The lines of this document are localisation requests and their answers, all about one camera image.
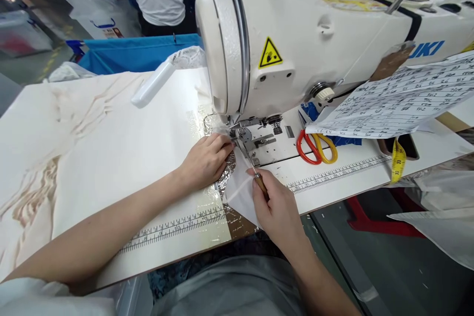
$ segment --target red and yellow scissors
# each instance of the red and yellow scissors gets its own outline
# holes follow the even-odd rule
[[[311,136],[314,138],[316,142],[316,147],[315,147],[311,141],[310,136],[306,134],[305,132],[306,120],[299,110],[298,110],[298,115],[300,117],[301,125],[303,125],[303,129],[301,130],[300,135],[298,136],[298,140],[296,141],[296,150],[298,151],[298,154],[300,155],[300,157],[303,158],[309,164],[321,164],[321,162],[324,162],[326,164],[332,164],[335,161],[337,161],[337,149],[334,143],[332,143],[332,141],[329,138],[327,138],[326,136],[322,134],[312,133]],[[303,152],[303,149],[301,148],[301,143],[303,142],[303,138],[305,139],[306,143],[310,147],[311,151],[316,156],[316,160],[309,159],[308,156]],[[329,148],[331,149],[331,153],[332,153],[331,160],[327,159],[326,156],[324,155],[324,152],[321,146],[321,140],[326,142]]]

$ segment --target hand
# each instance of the hand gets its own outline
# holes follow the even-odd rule
[[[302,246],[307,246],[308,238],[303,230],[295,195],[268,170],[257,169],[267,187],[269,202],[255,179],[253,180],[253,202],[260,225],[270,239],[291,259]],[[254,175],[253,169],[247,173]]]
[[[228,136],[213,133],[202,137],[176,170],[188,194],[219,180],[226,168],[226,158],[234,149]]]

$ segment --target forearm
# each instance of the forearm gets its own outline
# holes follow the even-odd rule
[[[295,271],[298,289],[309,315],[360,316],[306,237],[298,252],[287,258]]]
[[[148,222],[187,195],[172,172],[86,218],[48,243],[7,278],[34,277],[72,284],[99,271]]]

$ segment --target white sewing machine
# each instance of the white sewing machine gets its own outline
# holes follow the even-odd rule
[[[461,52],[474,40],[474,9],[461,6],[409,16],[373,0],[196,0],[214,111],[257,165],[287,159],[302,128],[289,110],[337,105],[407,40],[408,65]]]

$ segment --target blue bin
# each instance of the blue bin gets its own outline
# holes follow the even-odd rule
[[[201,45],[197,34],[125,39],[85,39],[89,51],[79,65],[97,75],[154,71],[171,54]]]

